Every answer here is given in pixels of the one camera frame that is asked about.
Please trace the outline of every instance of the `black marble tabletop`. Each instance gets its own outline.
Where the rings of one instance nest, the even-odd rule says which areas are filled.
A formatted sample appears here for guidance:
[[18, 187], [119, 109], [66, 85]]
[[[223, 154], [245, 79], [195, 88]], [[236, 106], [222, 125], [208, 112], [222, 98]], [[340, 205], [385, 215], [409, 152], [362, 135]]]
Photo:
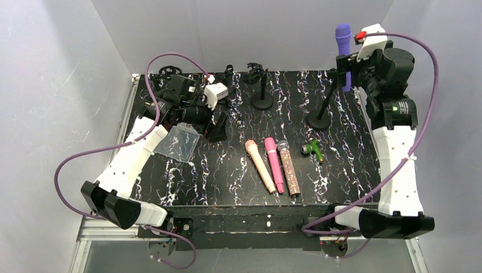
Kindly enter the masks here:
[[[200, 80], [199, 74], [189, 77]], [[144, 166], [132, 191], [132, 198], [162, 205], [290, 205], [352, 202], [380, 183], [375, 147], [353, 91], [335, 91], [329, 106], [332, 124], [327, 131], [306, 125], [309, 111], [319, 109], [330, 83], [324, 71], [269, 72], [267, 92], [275, 104], [258, 111], [250, 105], [251, 94], [260, 84], [246, 85], [234, 73], [228, 86], [228, 140], [209, 143], [200, 137], [188, 163], [155, 154]], [[144, 76], [140, 78], [130, 115], [134, 119], [148, 98]], [[301, 195], [290, 198], [285, 183], [283, 195], [269, 194], [244, 143], [253, 139], [269, 169], [264, 139], [286, 139], [296, 170]], [[301, 154], [303, 144], [320, 141], [325, 162], [315, 155]], [[379, 194], [371, 202], [378, 202]]]

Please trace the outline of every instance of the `white cable clip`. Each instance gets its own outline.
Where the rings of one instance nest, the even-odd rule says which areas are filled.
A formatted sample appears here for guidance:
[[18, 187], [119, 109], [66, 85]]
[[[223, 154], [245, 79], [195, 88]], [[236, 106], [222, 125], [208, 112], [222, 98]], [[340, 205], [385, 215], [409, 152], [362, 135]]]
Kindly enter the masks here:
[[410, 156], [406, 155], [406, 156], [404, 157], [404, 159], [415, 161], [415, 160], [417, 160], [417, 157], [414, 156], [414, 155], [410, 155]]
[[212, 84], [212, 83], [214, 82], [215, 78], [214, 78], [213, 75], [209, 74], [208, 76], [206, 76], [206, 80], [207, 80], [210, 84]]

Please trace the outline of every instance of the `glitter microphone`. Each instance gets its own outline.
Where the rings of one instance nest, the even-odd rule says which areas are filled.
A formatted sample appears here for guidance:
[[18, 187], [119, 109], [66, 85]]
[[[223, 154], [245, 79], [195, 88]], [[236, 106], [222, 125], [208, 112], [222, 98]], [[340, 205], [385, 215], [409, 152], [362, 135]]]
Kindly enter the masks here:
[[265, 139], [264, 147], [268, 153], [269, 164], [271, 165], [271, 171], [273, 172], [276, 188], [278, 189], [278, 193], [282, 194], [285, 189], [283, 187], [283, 176], [281, 174], [280, 163], [278, 162], [278, 153], [276, 152], [275, 140], [273, 138]]
[[253, 140], [246, 141], [246, 151], [251, 155], [251, 158], [255, 162], [257, 171], [261, 175], [261, 178], [263, 179], [264, 185], [268, 189], [268, 192], [269, 193], [275, 192], [276, 191], [275, 184], [273, 183], [273, 180], [271, 179], [271, 176], [269, 175], [269, 172], [266, 169], [266, 166], [264, 165], [264, 162], [261, 159], [261, 156], [259, 155], [259, 151], [257, 150], [257, 145]]
[[297, 196], [301, 193], [300, 185], [296, 179], [296, 173], [294, 172], [293, 162], [291, 161], [291, 155], [289, 154], [289, 145], [285, 140], [278, 142], [278, 151], [280, 152], [281, 162], [283, 163], [283, 169], [285, 170], [286, 182], [288, 183], [288, 190], [290, 197]]

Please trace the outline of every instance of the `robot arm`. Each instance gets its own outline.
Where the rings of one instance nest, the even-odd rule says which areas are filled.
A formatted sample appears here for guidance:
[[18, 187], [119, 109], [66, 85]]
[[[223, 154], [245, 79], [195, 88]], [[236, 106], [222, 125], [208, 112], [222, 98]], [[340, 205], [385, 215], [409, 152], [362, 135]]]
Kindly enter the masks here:
[[[168, 130], [179, 122], [186, 122], [202, 132], [211, 142], [224, 140], [226, 115], [221, 114], [214, 124], [211, 117], [217, 101], [227, 95], [227, 88], [221, 84], [205, 86], [206, 102], [199, 102], [194, 94], [195, 81], [174, 75], [167, 88], [159, 92], [157, 100], [162, 118], [159, 124], [144, 139], [122, 147], [111, 164], [101, 173], [94, 183], [84, 182], [81, 193], [91, 210], [116, 224], [122, 229], [132, 225], [151, 225], [170, 231], [172, 213], [163, 207], [130, 198], [138, 175], [153, 154], [156, 146], [166, 137]], [[146, 132], [154, 122], [154, 104], [146, 102], [142, 117], [137, 117], [126, 142]]]
[[[407, 157], [415, 140], [417, 110], [404, 91], [414, 65], [407, 51], [392, 48], [386, 36], [367, 33], [385, 32], [379, 24], [366, 27], [355, 37], [362, 43], [358, 53], [338, 56], [338, 81], [345, 85], [344, 75], [367, 94], [367, 113], [371, 120], [380, 161], [380, 176], [385, 179]], [[378, 211], [354, 207], [335, 217], [338, 225], [361, 231], [366, 238], [412, 238], [434, 229], [434, 219], [425, 216], [418, 198], [415, 180], [415, 157], [399, 170], [380, 192]], [[345, 206], [334, 207], [339, 211]]]
[[[153, 120], [142, 117], [134, 122], [126, 142], [130, 142], [152, 126]], [[156, 146], [167, 135], [162, 125], [143, 140], [123, 147], [95, 183], [84, 182], [82, 195], [94, 213], [106, 218], [122, 229], [132, 225], [161, 226], [168, 212], [154, 204], [131, 199], [137, 176]]]

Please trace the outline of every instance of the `beige microphone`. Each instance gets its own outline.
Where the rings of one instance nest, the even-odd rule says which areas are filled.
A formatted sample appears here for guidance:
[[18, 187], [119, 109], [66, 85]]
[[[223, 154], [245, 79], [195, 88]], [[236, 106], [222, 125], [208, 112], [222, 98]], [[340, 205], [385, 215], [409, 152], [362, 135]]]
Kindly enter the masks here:
[[257, 145], [253, 140], [246, 141], [246, 151], [249, 153], [249, 155], [251, 155], [251, 158], [253, 159], [256, 165], [257, 171], [261, 175], [264, 185], [268, 189], [268, 192], [269, 193], [275, 192], [276, 191], [275, 184], [273, 183], [273, 180], [271, 179], [271, 176], [269, 175], [269, 172], [266, 169], [266, 166], [264, 165], [264, 162], [261, 159], [261, 156], [259, 155]]

